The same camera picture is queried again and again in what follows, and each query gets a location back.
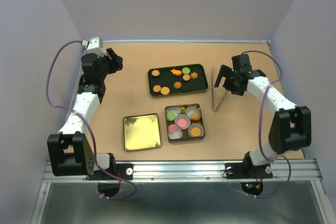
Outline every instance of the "empty gold tray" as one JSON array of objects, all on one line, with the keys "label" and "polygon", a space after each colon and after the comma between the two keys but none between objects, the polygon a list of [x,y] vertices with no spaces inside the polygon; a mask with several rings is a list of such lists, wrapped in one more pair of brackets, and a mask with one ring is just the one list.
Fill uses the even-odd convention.
[{"label": "empty gold tray", "polygon": [[160,146],[160,126],[157,114],[124,118],[125,151],[137,151]]}]

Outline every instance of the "cardboard surface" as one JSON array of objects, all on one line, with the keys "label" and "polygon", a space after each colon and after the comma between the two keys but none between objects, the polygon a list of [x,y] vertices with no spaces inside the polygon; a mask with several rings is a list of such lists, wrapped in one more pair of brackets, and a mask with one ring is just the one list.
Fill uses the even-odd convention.
[{"label": "cardboard surface", "polygon": [[[243,159],[245,153],[258,148],[260,102],[249,93],[243,97],[228,94],[217,112],[213,112],[211,73],[212,66],[215,69],[219,69],[222,64],[232,66],[231,57],[243,51],[253,49],[269,53],[267,45],[106,45],[105,47],[112,47],[117,55],[124,58],[124,68],[106,78],[103,102],[91,122],[98,153],[113,153],[119,161],[216,160]],[[278,78],[270,59],[255,53],[249,55],[254,69],[261,69],[269,80]],[[204,67],[209,86],[205,93],[151,97],[147,75],[149,69],[194,63],[200,63]],[[282,92],[279,83],[276,83],[275,87]],[[199,103],[202,108],[205,138],[197,143],[168,143],[165,107],[190,103]],[[123,142],[123,118],[150,113],[159,115],[161,147],[126,152]],[[263,142],[268,140],[271,122],[272,118],[265,111]],[[302,151],[297,151],[287,157],[300,159],[303,158],[303,154]]]}]

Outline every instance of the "black tray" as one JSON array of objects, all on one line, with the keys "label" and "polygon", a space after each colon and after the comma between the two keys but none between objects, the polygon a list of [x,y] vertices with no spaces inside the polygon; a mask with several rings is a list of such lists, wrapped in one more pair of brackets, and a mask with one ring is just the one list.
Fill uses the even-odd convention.
[{"label": "black tray", "polygon": [[[182,71],[182,68],[185,67],[190,68],[190,73],[192,72],[198,73],[197,79],[190,79],[189,81],[184,81],[182,79],[183,74],[181,76],[175,76],[170,72],[170,70],[172,69]],[[153,70],[160,71],[160,75],[158,77],[152,76]],[[177,95],[177,94],[204,92],[208,88],[204,68],[201,64],[191,64],[191,65],[166,67],[166,68],[152,68],[148,71],[148,81],[149,81],[150,93],[153,97],[168,97],[170,95]],[[174,83],[177,81],[182,84],[182,87],[180,89],[176,89],[173,86]],[[163,95],[160,92],[155,93],[153,91],[153,87],[155,85],[160,85],[161,88],[168,87],[170,89],[170,94]]]}]

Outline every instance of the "gray wall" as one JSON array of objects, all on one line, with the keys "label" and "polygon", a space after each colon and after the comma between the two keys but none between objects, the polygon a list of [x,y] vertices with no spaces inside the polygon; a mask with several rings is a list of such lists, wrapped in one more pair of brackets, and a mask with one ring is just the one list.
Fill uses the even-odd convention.
[{"label": "gray wall", "polygon": [[[47,71],[58,48],[80,39],[61,0],[0,0],[0,222],[30,223],[48,158],[46,139],[65,114],[48,106]],[[51,83],[70,104],[80,47],[65,51]]]},{"label": "gray wall", "polygon": [[312,144],[336,212],[336,0],[295,0],[272,42],[288,98],[312,111]]},{"label": "gray wall", "polygon": [[271,39],[293,0],[62,0],[83,37]]}]

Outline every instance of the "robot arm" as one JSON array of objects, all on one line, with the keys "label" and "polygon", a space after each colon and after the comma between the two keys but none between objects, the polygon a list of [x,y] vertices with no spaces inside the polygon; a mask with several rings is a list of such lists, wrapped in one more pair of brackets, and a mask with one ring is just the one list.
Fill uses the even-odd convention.
[{"label": "robot arm", "polygon": [[[262,102],[270,82],[261,70],[253,70],[247,54],[232,57],[233,68],[222,65],[215,82],[219,86],[225,77],[223,87],[232,94],[251,93]],[[297,106],[271,86],[266,97],[265,108],[273,117],[268,135],[268,142],[263,151],[268,160],[274,161],[279,156],[307,147],[311,144],[311,113],[306,106]],[[248,166],[261,166],[269,163],[260,149],[245,155]]]},{"label": "robot arm", "polygon": [[[105,50],[99,37],[83,42],[86,46],[81,57],[83,74],[80,77],[76,102],[73,107],[90,123],[105,94],[104,80],[108,74],[122,69],[123,59],[111,48]],[[87,128],[74,113],[57,134],[51,134],[47,140],[50,163],[55,176],[89,175],[97,167],[95,157],[86,138]],[[73,147],[73,153],[65,150]],[[98,163],[104,169],[110,167],[109,154],[98,154]]]}]

